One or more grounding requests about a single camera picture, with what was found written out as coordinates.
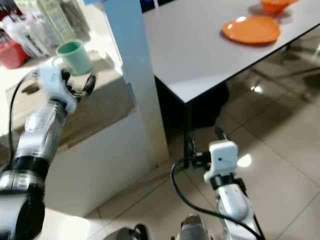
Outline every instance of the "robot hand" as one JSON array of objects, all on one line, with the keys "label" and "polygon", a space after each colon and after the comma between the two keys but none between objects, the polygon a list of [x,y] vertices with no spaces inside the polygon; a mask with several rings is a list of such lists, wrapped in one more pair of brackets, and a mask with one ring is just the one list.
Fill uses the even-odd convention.
[{"label": "robot hand", "polygon": [[96,82],[91,75],[76,91],[67,85],[68,72],[41,65],[36,74],[48,103],[27,118],[15,156],[0,174],[0,240],[31,240],[41,232],[45,180],[66,117]]}]

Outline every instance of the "black cable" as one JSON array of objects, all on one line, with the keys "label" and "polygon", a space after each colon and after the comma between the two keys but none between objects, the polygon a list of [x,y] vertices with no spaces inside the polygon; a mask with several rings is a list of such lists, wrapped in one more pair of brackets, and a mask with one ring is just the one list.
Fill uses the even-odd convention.
[{"label": "black cable", "polygon": [[17,92],[21,86],[21,84],[24,82],[24,80],[26,79],[27,75],[25,75],[20,81],[19,83],[16,85],[15,90],[13,92],[13,95],[11,97],[11,101],[10,101],[10,107],[9,107],[9,124],[8,124],[8,151],[9,151],[9,165],[12,163],[13,161],[13,157],[14,157],[14,148],[13,148],[13,141],[12,141],[12,111],[13,111],[13,107],[14,107],[14,102],[15,102],[15,98],[17,95]]},{"label": "black cable", "polygon": [[201,208],[199,206],[196,206],[194,205],[193,203],[191,203],[184,195],[183,193],[179,190],[178,188],[178,185],[176,183],[176,180],[175,180],[175,169],[177,166],[183,164],[185,162],[184,159],[181,159],[179,160],[178,162],[176,162],[172,168],[171,168],[171,172],[170,172],[170,177],[171,177],[171,182],[172,182],[172,185],[173,185],[173,188],[175,190],[175,192],[178,194],[178,196],[182,199],[182,201],[184,201],[184,203],[186,203],[189,207],[193,208],[194,210],[198,211],[198,212],[201,212],[201,213],[204,213],[204,214],[208,214],[208,215],[212,215],[212,216],[215,216],[217,218],[220,218],[220,219],[225,219],[225,220],[228,220],[230,222],[233,222],[235,224],[238,224],[240,226],[242,226],[243,228],[245,228],[246,230],[248,230],[251,234],[253,234],[257,240],[264,240],[258,233],[256,233],[254,230],[252,230],[250,227],[248,227],[246,224],[240,222],[240,221],[237,221],[229,216],[226,216],[226,215],[223,215],[223,214],[220,214],[218,212],[214,212],[214,211],[210,211],[210,210],[207,210],[207,209],[204,209],[204,208]]}]

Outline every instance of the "green mug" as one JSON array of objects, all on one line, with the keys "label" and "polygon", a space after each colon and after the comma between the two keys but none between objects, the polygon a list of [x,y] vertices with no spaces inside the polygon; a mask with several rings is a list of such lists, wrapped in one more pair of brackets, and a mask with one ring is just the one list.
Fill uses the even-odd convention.
[{"label": "green mug", "polygon": [[70,73],[74,76],[87,74],[93,68],[93,64],[85,50],[84,43],[80,40],[72,40],[61,44],[56,49],[57,58],[61,58]]}]

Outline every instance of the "tiled floor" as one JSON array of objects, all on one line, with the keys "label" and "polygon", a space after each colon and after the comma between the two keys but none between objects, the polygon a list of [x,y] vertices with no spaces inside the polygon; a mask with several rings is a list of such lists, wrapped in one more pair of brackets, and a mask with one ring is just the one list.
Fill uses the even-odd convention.
[{"label": "tiled floor", "polygon": [[[279,51],[254,66],[255,71],[230,80],[230,99],[217,120],[238,144],[239,157],[251,156],[251,165],[237,173],[268,240],[320,239],[320,57],[311,54],[319,44],[316,29],[294,42],[284,57]],[[199,152],[216,139],[213,127],[198,129],[193,136]],[[182,147],[182,135],[177,134],[169,143],[173,158],[182,156]],[[194,212],[171,186],[171,164],[158,167],[86,218],[48,209],[39,239],[102,240],[137,223],[149,227],[152,240],[170,239]],[[201,171],[181,171],[177,181],[192,202],[215,209],[213,191]],[[211,232],[221,234],[218,219],[203,219]]]}]

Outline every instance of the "white table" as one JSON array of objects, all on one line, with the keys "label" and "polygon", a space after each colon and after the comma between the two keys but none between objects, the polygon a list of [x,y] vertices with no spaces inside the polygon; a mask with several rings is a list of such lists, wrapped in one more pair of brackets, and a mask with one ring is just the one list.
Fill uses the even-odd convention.
[{"label": "white table", "polygon": [[175,0],[144,13],[154,74],[188,103],[320,24],[319,0],[301,0],[277,18],[281,34],[272,45],[241,45],[221,36],[226,22],[259,8],[258,0]]}]

